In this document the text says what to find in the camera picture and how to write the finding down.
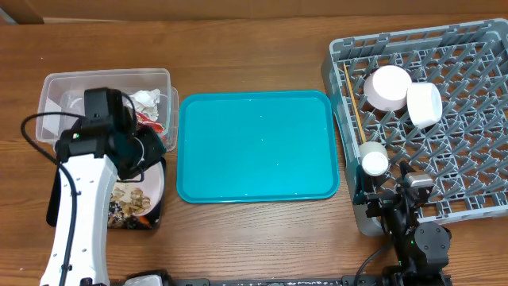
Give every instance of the turquoise tray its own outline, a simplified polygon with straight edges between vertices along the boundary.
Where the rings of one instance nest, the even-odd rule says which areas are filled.
[[[327,199],[339,172],[320,91],[192,95],[180,108],[176,188],[189,203]]]

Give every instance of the wooden table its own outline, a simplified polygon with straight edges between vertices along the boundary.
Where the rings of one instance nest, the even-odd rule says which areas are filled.
[[[330,41],[369,33],[506,17],[508,14],[331,17],[266,21],[178,21],[0,27],[0,284],[35,285],[54,229],[45,222],[55,168],[21,138],[53,72],[166,68],[180,100],[201,92],[324,90],[320,66]],[[329,200],[196,205],[175,190],[175,152],[166,155],[162,226],[110,231],[112,279],[166,268],[211,280],[339,277],[353,274],[384,240],[356,228],[344,177]],[[456,285],[508,284],[508,218],[448,226]],[[386,255],[367,267],[397,263]]]

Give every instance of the dish rack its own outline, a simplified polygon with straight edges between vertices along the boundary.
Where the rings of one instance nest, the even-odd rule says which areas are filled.
[[[420,222],[440,224],[508,214],[508,21],[494,19],[334,40],[321,73],[339,125],[349,193],[360,164],[359,130],[346,90],[343,64],[368,141],[387,147],[390,167],[376,191],[394,191],[398,163],[407,160],[434,178],[431,201],[417,210]],[[412,125],[407,109],[376,110],[367,102],[367,77],[385,65],[404,68],[414,82],[437,85],[441,121],[426,129]],[[366,235],[380,224],[354,206]]]

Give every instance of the clear plastic container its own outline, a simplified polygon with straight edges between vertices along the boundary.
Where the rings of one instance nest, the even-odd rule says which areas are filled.
[[[169,72],[164,68],[136,68],[105,71],[77,71],[46,77],[40,94],[38,112],[63,111],[84,114],[83,92],[90,88],[115,88],[127,95],[137,91],[159,89],[157,122],[164,126],[159,134],[168,151],[176,147],[178,136],[178,91],[171,87]],[[37,119],[36,139],[55,145],[61,133],[72,127],[76,118],[49,115]]]

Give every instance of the crumpled paper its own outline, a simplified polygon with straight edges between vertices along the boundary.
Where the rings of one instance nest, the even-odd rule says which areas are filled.
[[[133,100],[136,112],[142,113],[144,116],[152,121],[157,121],[159,112],[157,111],[157,104],[160,102],[160,90],[153,91],[138,91],[130,95]]]

